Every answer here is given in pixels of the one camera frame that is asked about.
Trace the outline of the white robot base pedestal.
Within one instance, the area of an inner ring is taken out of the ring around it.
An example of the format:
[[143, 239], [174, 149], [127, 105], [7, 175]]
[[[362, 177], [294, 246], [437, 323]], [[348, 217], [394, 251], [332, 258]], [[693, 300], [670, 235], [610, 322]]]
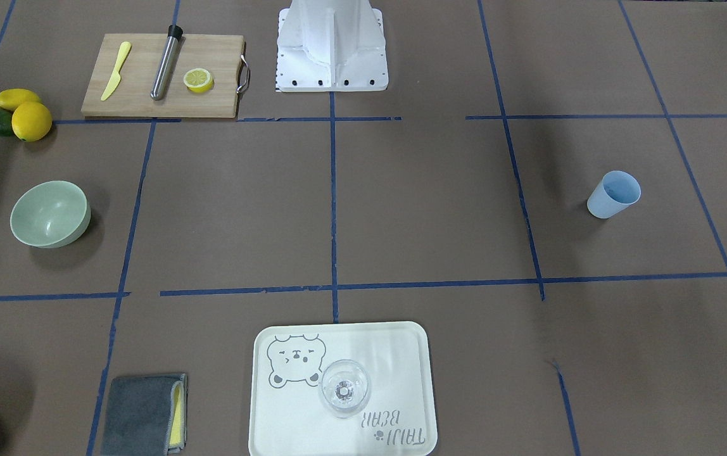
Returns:
[[388, 88], [383, 15], [369, 1], [293, 1], [277, 26], [277, 91]]

